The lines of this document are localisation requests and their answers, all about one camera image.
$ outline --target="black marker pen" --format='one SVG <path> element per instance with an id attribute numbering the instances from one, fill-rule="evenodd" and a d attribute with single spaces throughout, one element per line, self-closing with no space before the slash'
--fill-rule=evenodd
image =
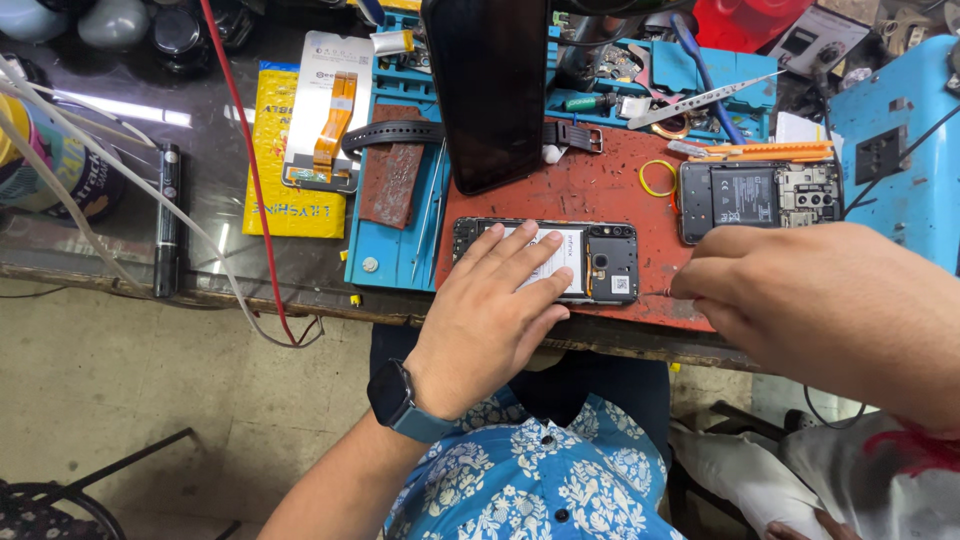
<path id="1" fill-rule="evenodd" d="M 174 205 L 180 202 L 180 147 L 160 145 L 160 193 Z M 156 249 L 154 250 L 154 296 L 170 298 L 177 294 L 180 269 L 180 223 L 172 211 L 159 205 L 156 211 Z"/>

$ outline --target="smartwatch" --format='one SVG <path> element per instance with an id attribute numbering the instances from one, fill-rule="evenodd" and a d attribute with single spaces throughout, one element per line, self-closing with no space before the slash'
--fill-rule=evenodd
<path id="1" fill-rule="evenodd" d="M 410 372 L 403 369 L 403 360 L 390 358 L 372 375 L 367 397 L 381 426 L 421 443 L 439 441 L 456 424 L 417 408 Z"/>

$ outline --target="watch face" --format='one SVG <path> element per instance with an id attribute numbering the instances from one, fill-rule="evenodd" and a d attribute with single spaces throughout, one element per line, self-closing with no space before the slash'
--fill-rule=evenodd
<path id="1" fill-rule="evenodd" d="M 410 390 L 403 367 L 398 360 L 390 359 L 367 384 L 367 397 L 373 416 L 381 426 L 392 426 L 406 410 Z"/>

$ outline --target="qr code label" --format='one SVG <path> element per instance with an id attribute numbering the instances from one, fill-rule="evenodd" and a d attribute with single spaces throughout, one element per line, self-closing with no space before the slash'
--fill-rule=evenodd
<path id="1" fill-rule="evenodd" d="M 630 294 L 630 276 L 611 276 L 613 294 Z"/>

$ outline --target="wrist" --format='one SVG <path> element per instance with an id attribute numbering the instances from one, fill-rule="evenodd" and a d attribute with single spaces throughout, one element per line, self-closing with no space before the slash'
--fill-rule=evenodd
<path id="1" fill-rule="evenodd" d="M 411 384 L 414 389 L 413 402 L 417 408 L 426 411 L 437 418 L 456 420 L 464 415 L 472 405 L 462 403 L 463 396 L 444 380 L 431 365 L 439 358 L 431 358 L 429 354 L 414 349 L 403 362 L 403 367 L 410 373 Z"/>

